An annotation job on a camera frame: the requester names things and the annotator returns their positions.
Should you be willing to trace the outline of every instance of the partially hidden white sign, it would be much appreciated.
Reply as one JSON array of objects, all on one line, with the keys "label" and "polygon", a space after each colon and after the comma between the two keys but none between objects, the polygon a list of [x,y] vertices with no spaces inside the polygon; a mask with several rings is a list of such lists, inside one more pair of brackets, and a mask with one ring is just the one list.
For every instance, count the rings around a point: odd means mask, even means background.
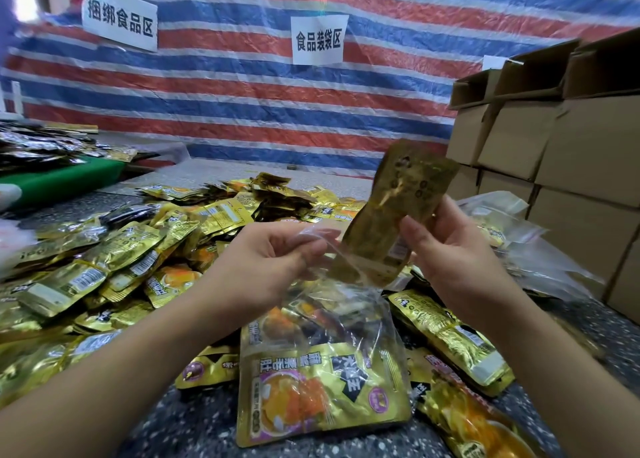
[{"label": "partially hidden white sign", "polygon": [[83,0],[82,26],[109,40],[158,50],[158,7],[142,0]]},{"label": "partially hidden white sign", "polygon": [[342,62],[349,15],[292,16],[293,63],[323,66]]}]

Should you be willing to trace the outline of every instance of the person's right hand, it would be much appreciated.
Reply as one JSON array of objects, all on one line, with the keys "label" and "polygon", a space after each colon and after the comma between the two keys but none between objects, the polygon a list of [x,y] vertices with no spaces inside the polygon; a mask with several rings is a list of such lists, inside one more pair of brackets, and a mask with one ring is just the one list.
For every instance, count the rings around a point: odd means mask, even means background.
[{"label": "person's right hand", "polygon": [[484,333],[532,301],[493,253],[474,221],[445,195],[427,228],[406,216],[400,232],[415,263],[455,316]]}]

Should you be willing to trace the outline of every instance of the green tablecloth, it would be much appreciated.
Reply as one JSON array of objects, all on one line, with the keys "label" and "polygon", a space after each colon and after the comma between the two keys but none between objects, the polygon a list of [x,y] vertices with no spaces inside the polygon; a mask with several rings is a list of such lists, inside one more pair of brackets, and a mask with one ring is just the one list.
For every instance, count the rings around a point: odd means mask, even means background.
[{"label": "green tablecloth", "polygon": [[104,158],[84,158],[87,163],[48,172],[18,173],[0,177],[0,183],[20,187],[22,196],[12,210],[50,205],[107,187],[118,181],[126,163]]}]

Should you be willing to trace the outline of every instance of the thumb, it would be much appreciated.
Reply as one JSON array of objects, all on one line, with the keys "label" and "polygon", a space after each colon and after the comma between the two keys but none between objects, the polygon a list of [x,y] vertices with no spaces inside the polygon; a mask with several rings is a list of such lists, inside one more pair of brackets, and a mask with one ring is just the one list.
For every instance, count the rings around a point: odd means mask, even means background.
[{"label": "thumb", "polygon": [[328,244],[324,239],[316,239],[300,244],[288,254],[276,258],[278,266],[292,277],[297,277],[304,270],[313,266],[327,251]]},{"label": "thumb", "polygon": [[428,261],[430,253],[441,245],[426,227],[409,215],[400,221],[400,234],[421,261]]}]

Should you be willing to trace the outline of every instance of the speckled tabletop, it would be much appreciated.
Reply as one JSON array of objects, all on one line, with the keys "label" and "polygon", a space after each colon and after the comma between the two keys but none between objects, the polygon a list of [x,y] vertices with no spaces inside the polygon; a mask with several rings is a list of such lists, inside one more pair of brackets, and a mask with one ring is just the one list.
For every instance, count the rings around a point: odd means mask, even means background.
[{"label": "speckled tabletop", "polygon": [[[198,166],[197,175],[193,168]],[[195,162],[190,167],[174,169],[180,175],[180,185],[198,186],[200,181],[245,178],[256,167],[226,168]],[[292,186],[304,188],[320,183],[341,196],[366,198],[370,181],[345,177],[318,176],[304,172],[268,169],[294,178]],[[161,183],[168,175],[145,175],[108,189],[41,210],[22,221],[22,226],[62,220],[77,220],[97,211],[106,211],[130,201],[139,200],[129,191],[131,187]],[[606,351],[605,367],[626,387],[640,395],[640,327],[617,312],[592,300],[567,304],[550,300],[545,309],[563,317],[578,327]],[[520,385],[513,384],[493,404],[518,421],[538,438],[549,456],[563,456],[562,451]],[[409,423],[372,434],[324,433],[314,436],[272,443],[256,448],[240,449],[236,446],[237,383],[222,384],[212,389],[192,391],[182,395],[171,387],[158,404],[140,422],[120,447],[117,456],[133,457],[450,457],[444,442],[434,428],[424,420],[414,418]]]}]

